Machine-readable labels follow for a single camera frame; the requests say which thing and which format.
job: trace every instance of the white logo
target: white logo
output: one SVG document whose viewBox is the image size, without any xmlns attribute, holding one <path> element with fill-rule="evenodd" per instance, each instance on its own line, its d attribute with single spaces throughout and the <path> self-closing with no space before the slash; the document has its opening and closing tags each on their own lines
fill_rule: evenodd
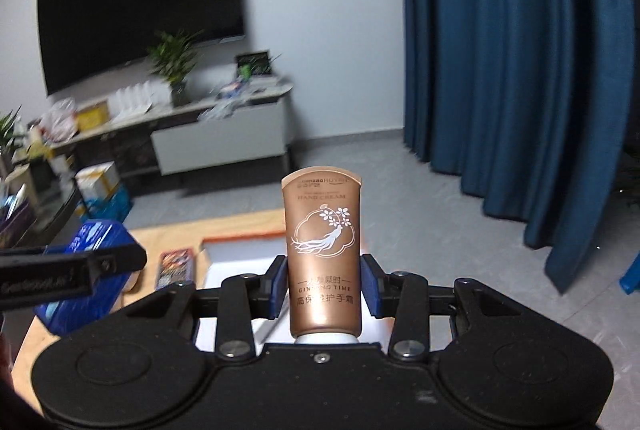
<svg viewBox="0 0 640 430">
<path fill-rule="evenodd" d="M 322 239 L 313 239 L 311 241 L 300 241 L 298 239 L 298 232 L 300 228 L 314 215 L 319 215 L 321 219 L 326 221 L 330 227 L 334 229 L 325 235 Z M 353 246 L 356 241 L 356 234 L 349 220 L 349 209 L 338 208 L 337 211 L 329 208 L 327 204 L 320 205 L 318 210 L 314 210 L 308 216 L 306 216 L 293 233 L 291 242 L 298 253 L 305 253 L 307 255 L 317 255 L 318 257 L 336 257 L 340 255 L 346 248 Z M 338 238 L 345 231 L 344 244 L 340 244 L 340 248 L 334 248 Z"/>
</svg>

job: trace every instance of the blue curtain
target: blue curtain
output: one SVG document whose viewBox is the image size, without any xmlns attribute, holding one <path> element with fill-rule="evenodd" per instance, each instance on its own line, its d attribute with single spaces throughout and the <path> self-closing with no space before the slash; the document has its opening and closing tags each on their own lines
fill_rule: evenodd
<svg viewBox="0 0 640 430">
<path fill-rule="evenodd" d="M 527 222 L 526 245 L 553 245 L 561 292 L 614 179 L 633 14 L 632 0 L 405 0 L 405 143 L 485 214 Z"/>
</svg>

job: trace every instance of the hand cream tube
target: hand cream tube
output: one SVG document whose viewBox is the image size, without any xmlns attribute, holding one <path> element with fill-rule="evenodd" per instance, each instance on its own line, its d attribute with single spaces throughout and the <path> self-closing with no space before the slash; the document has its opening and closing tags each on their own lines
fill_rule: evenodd
<svg viewBox="0 0 640 430">
<path fill-rule="evenodd" d="M 360 311 L 360 177 L 312 166 L 282 180 L 296 343 L 357 343 Z"/>
</svg>

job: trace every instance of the tube cap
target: tube cap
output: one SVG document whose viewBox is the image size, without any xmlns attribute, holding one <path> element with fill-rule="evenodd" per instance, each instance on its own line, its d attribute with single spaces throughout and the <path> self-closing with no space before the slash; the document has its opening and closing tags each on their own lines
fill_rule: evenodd
<svg viewBox="0 0 640 430">
<path fill-rule="evenodd" d="M 296 338 L 297 344 L 358 344 L 358 339 L 353 334 L 348 333 L 311 333 L 302 334 Z"/>
</svg>

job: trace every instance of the tv stand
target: tv stand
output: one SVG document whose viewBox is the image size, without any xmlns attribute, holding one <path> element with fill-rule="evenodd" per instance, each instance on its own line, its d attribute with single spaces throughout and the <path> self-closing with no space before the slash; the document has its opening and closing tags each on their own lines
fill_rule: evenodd
<svg viewBox="0 0 640 430">
<path fill-rule="evenodd" d="M 218 99 L 182 107 L 155 107 L 147 114 L 108 122 L 52 147 L 54 155 L 72 155 L 77 168 L 114 161 L 127 180 L 280 156 L 290 172 L 289 84 L 258 88 L 231 117 L 198 121 Z"/>
</svg>

